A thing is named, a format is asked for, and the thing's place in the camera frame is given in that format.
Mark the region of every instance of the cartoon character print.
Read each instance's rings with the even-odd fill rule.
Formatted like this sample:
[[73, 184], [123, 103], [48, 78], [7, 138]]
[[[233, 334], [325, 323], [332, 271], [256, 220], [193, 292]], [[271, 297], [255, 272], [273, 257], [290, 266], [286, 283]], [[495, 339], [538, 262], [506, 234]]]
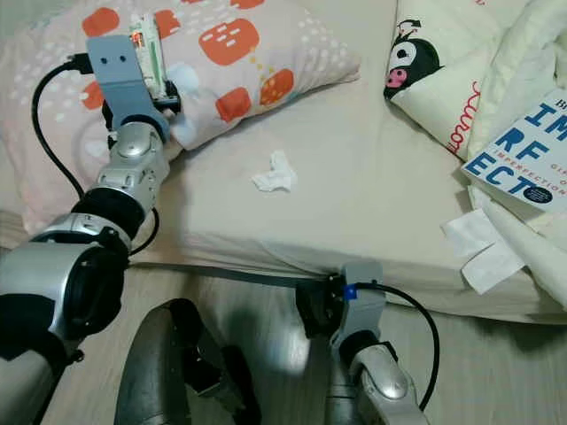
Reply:
[[410, 38], [421, 26], [416, 19], [406, 19], [398, 24], [398, 36], [392, 46], [386, 75], [384, 96], [387, 99], [441, 68], [439, 55], [430, 42]]

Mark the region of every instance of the pillow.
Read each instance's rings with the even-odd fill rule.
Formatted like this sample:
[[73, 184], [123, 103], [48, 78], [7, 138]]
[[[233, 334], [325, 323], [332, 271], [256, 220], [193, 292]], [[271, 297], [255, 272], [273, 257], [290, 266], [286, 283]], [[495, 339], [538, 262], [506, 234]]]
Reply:
[[[183, 112], [172, 121], [173, 157], [325, 84], [358, 77], [360, 60], [309, 11], [285, 0], [79, 1], [10, 40], [0, 57], [0, 126], [33, 232], [68, 211], [73, 189], [39, 146], [30, 99], [39, 80], [88, 37], [128, 34], [154, 12], [168, 78]], [[108, 159], [94, 75], [65, 72], [42, 94], [43, 132], [83, 187]]]

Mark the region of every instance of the gray floor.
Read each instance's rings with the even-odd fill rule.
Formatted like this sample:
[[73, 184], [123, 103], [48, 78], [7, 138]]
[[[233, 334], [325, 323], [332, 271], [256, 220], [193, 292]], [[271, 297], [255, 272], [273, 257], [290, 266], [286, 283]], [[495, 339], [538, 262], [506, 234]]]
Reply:
[[[136, 328], [172, 297], [195, 301], [219, 339], [243, 348], [265, 425], [323, 424], [330, 358], [323, 340], [303, 337], [292, 290], [143, 269], [128, 271], [118, 320], [86, 341], [86, 359], [67, 369], [43, 424], [112, 423]], [[432, 424], [567, 423], [567, 329], [441, 314], [435, 320], [442, 353], [426, 411]], [[426, 323], [414, 310], [389, 306], [381, 325], [421, 397], [431, 366]], [[190, 401], [193, 423], [231, 423], [214, 401]]]

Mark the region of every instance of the beige bed sheet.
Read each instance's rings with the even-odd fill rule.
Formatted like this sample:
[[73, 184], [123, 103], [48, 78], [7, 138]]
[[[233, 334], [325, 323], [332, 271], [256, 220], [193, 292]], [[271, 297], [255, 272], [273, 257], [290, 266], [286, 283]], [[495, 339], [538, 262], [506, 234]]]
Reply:
[[[470, 209], [460, 162], [382, 97], [395, 0], [301, 3], [362, 54], [361, 79], [184, 153], [160, 194], [159, 236], [135, 259], [314, 275], [374, 258], [387, 284], [433, 310], [566, 322], [525, 272], [482, 297], [463, 281], [462, 261], [439, 228]], [[252, 184], [275, 150], [299, 177], [291, 193], [261, 193]]]

